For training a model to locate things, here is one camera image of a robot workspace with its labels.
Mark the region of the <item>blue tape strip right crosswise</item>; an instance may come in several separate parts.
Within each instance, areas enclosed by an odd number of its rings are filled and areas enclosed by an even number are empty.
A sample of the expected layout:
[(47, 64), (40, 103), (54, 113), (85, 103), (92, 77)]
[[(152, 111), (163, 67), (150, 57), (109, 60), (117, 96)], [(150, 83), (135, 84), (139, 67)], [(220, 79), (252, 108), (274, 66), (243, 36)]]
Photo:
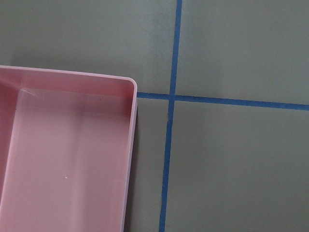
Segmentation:
[(170, 169), (170, 156), (171, 156), (171, 143), (172, 143), (172, 128), (174, 119), (174, 104), (176, 96), (182, 4), (183, 4), (182, 0), (176, 1), (172, 64), (171, 64), (171, 75), (169, 85), (168, 121), (166, 126), (164, 167), (162, 176), (161, 209), (160, 209), (159, 226), (158, 226), (159, 232), (164, 232), (166, 226), (166, 213), (167, 213), (168, 188), (169, 188), (169, 169)]

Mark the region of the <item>pink plastic bin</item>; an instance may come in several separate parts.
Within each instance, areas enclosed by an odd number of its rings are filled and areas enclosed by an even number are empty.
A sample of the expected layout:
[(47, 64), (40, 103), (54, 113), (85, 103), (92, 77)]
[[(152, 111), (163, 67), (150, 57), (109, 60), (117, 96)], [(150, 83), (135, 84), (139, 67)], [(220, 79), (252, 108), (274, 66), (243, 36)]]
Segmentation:
[(1, 66), (1, 231), (123, 231), (136, 115), (131, 78)]

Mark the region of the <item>blue tape strip lengthwise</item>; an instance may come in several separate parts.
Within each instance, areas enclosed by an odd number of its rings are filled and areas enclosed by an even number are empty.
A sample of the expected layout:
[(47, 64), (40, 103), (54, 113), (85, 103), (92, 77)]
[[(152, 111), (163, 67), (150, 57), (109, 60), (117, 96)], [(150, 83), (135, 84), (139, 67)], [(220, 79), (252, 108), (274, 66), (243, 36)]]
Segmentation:
[(302, 111), (309, 110), (308, 104), (296, 104), (296, 103), (284, 103), (284, 102), (251, 101), (251, 100), (184, 96), (184, 95), (172, 96), (169, 94), (158, 94), (158, 93), (147, 93), (147, 92), (138, 92), (137, 97), (144, 99), (156, 99), (156, 100), (175, 100), (181, 102), (184, 101), (202, 102), (202, 103), (213, 103), (213, 104), (239, 105), (239, 106), (277, 108), (277, 109), (302, 110)]

